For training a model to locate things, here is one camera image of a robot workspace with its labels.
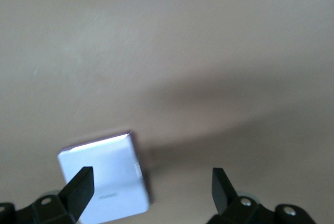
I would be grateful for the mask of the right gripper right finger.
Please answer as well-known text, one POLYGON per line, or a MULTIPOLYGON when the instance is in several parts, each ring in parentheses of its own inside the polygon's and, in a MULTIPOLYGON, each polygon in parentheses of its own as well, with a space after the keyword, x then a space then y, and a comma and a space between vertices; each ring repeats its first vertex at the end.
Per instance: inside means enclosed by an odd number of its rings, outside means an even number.
POLYGON ((222 168, 212 169, 212 198, 217 209, 209 223, 315 223, 296 205, 280 204, 274 211, 249 196, 239 196, 222 168))

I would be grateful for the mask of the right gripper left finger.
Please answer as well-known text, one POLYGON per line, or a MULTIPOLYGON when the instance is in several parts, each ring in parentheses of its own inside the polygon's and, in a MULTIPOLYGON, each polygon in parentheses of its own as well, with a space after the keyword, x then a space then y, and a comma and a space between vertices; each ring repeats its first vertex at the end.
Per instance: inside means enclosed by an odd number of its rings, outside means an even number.
POLYGON ((93 194, 93 167, 83 167, 57 194, 43 195, 19 210, 1 203, 1 223, 77 223, 93 194))

